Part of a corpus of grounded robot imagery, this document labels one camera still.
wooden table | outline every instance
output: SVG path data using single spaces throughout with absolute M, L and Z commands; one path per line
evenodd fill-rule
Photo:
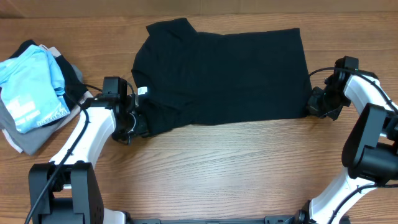
M 27 39 L 56 46 L 83 72 L 133 82 L 146 25 L 175 17 L 1 19 L 0 60 Z M 232 34 L 301 28 L 308 69 L 331 67 L 345 55 L 376 72 L 398 100 L 398 14 L 259 14 L 188 17 L 197 31 Z M 312 77 L 323 86 L 330 73 Z M 337 121 L 286 119 L 187 126 L 123 146 L 109 139 L 96 165 L 104 205 L 134 218 L 260 218 L 294 214 L 341 169 L 341 150 L 358 115 L 351 105 Z M 30 208 L 27 174 L 63 146 L 77 118 L 54 133 L 34 156 L 19 154 L 0 135 L 0 223 L 22 223 Z M 381 189 L 350 211 L 353 223 L 396 223 L 398 190 Z

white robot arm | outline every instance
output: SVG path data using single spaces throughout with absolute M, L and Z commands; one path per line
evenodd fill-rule
M 351 100 L 359 115 L 368 104 L 384 107 L 385 110 L 392 113 L 397 111 L 397 106 L 391 102 L 388 104 L 386 99 L 390 100 L 384 91 L 380 88 L 380 81 L 372 75 L 349 75 L 343 93 L 347 99 Z M 386 137 L 385 130 L 381 129 L 380 135 Z M 375 181 L 372 178 L 351 178 L 347 167 L 343 167 L 340 174 L 332 183 L 309 204 L 309 217 L 317 224 L 339 224 L 342 216 L 368 192 L 376 189 Z M 342 204 L 336 211 L 340 203 L 348 195 L 357 191 L 357 189 L 368 186 L 364 190 L 358 191 L 349 200 Z
M 83 161 L 92 163 L 93 168 L 95 168 L 95 164 L 97 163 L 105 141 L 116 129 L 116 120 L 113 110 L 106 109 L 105 107 L 90 107 L 86 110 L 90 123 L 87 126 L 83 138 L 78 142 L 73 150 L 73 154 L 69 156 L 65 164 L 72 165 L 77 161 Z M 61 150 L 51 158 L 50 162 L 54 162 L 56 165 L 60 163 L 77 136 L 81 133 L 85 121 L 86 115 L 81 112 L 79 122 L 67 142 Z

t-shirt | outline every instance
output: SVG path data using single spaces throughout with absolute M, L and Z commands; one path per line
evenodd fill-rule
M 311 83 L 299 29 L 219 35 L 147 26 L 132 75 L 153 136 L 188 124 L 302 118 Z

folded clothes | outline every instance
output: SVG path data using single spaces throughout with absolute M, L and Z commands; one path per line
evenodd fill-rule
M 27 40 L 23 42 L 19 48 L 10 56 L 10 58 L 16 58 L 20 56 L 25 50 L 31 45 L 37 45 L 33 40 Z M 83 85 L 79 85 L 83 81 L 83 75 L 77 69 L 76 66 L 70 65 L 70 63 L 65 59 L 63 55 L 60 55 L 57 49 L 57 54 L 54 54 L 55 61 L 60 66 L 62 75 L 65 80 L 65 85 L 73 85 L 73 89 L 70 92 L 70 95 L 74 97 L 74 99 L 79 100 L 80 103 L 84 102 L 86 98 L 93 97 L 91 93 L 87 90 L 87 88 Z M 33 155 L 39 148 L 43 145 L 43 143 L 50 137 L 50 135 L 61 128 L 65 124 L 67 124 L 74 116 L 76 116 L 80 112 L 80 108 L 74 104 L 66 94 L 63 95 L 70 112 L 70 115 L 58 120 L 51 122 L 47 125 L 44 125 L 40 128 L 35 128 L 29 131 L 26 134 L 21 134 L 16 130 L 15 122 L 11 115 L 6 110 L 4 104 L 0 100 L 0 129 L 4 133 L 9 144 L 17 151 L 24 151 L 28 155 Z
M 1 99 L 24 134 L 70 114 L 65 80 L 52 54 L 29 46 L 18 58 L 0 63 Z
M 72 65 L 72 67 L 76 73 L 77 79 L 82 81 L 83 74 L 76 66 Z M 86 91 L 86 93 L 80 98 L 79 102 L 83 103 L 89 97 L 93 97 L 93 95 L 89 91 Z M 79 112 L 80 108 L 76 105 L 71 110 L 70 115 L 64 117 L 59 122 L 51 126 L 35 128 L 26 134 L 21 134 L 16 130 L 13 118 L 0 100 L 0 129 L 2 129 L 6 140 L 15 150 L 19 152 L 23 151 L 28 155 L 33 155 L 54 131 L 66 125 Z
M 19 48 L 10 56 L 10 58 L 15 58 L 20 56 L 31 45 L 37 45 L 37 44 L 33 40 L 27 40 L 23 42 L 19 46 Z M 73 70 L 72 66 L 63 55 L 54 54 L 53 56 L 55 57 L 55 61 L 57 62 L 58 66 L 61 68 L 61 72 L 65 80 L 65 86 L 73 85 L 73 89 L 69 91 L 69 95 L 74 97 L 74 99 L 76 100 L 80 99 L 83 96 L 83 94 L 88 91 L 87 88 L 83 85 L 79 85 L 81 84 L 81 81 L 77 79 L 75 71 Z M 66 94 L 63 95 L 63 99 L 65 100 L 69 110 L 72 110 L 73 107 L 75 106 L 75 103 L 72 102 L 72 100 L 70 100 L 66 96 Z

clothing tag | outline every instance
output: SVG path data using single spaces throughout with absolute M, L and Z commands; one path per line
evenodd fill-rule
M 39 47 L 40 47 L 41 49 L 43 49 L 43 50 L 49 50 L 49 49 L 48 49 L 45 45 L 43 45 L 43 44 L 40 44 Z
M 61 56 L 61 53 L 60 53 L 55 47 L 50 47 L 49 52 L 51 52 L 51 54 L 52 54 L 55 58 Z
M 148 87 L 146 87 L 146 86 L 138 88 L 138 95 L 142 95 L 142 94 L 145 94 L 147 92 L 148 92 Z

